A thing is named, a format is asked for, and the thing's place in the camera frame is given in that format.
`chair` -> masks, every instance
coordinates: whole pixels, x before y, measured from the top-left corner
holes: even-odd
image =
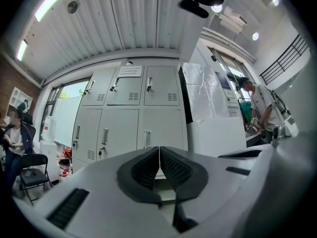
[[[48,161],[49,160],[47,156],[44,154],[26,154],[26,155],[23,155],[21,158],[20,177],[21,177],[22,187],[20,189],[22,189],[23,194],[24,194],[24,191],[26,192],[32,205],[33,205],[33,201],[39,199],[39,197],[35,199],[31,199],[28,193],[28,189],[36,188],[41,185],[43,185],[43,189],[45,189],[46,182],[49,182],[52,187],[49,174],[47,172]],[[40,165],[45,165],[44,173],[39,169],[29,168],[30,166],[40,166]]]

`white shirt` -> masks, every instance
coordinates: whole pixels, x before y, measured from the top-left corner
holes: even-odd
[[[22,136],[21,136],[21,127],[19,129],[13,127],[9,129],[6,133],[10,136],[12,144],[19,144],[22,143]],[[12,153],[18,154],[18,155],[23,155],[24,154],[24,149],[22,147],[17,147],[15,149],[9,147],[9,150]]]
[[[258,118],[260,119],[266,109],[272,105],[272,112],[265,121],[265,129],[273,131],[275,125],[282,125],[283,121],[278,114],[278,110],[275,106],[275,101],[270,93],[264,86],[256,85],[255,93],[251,96],[251,108],[258,111]]]

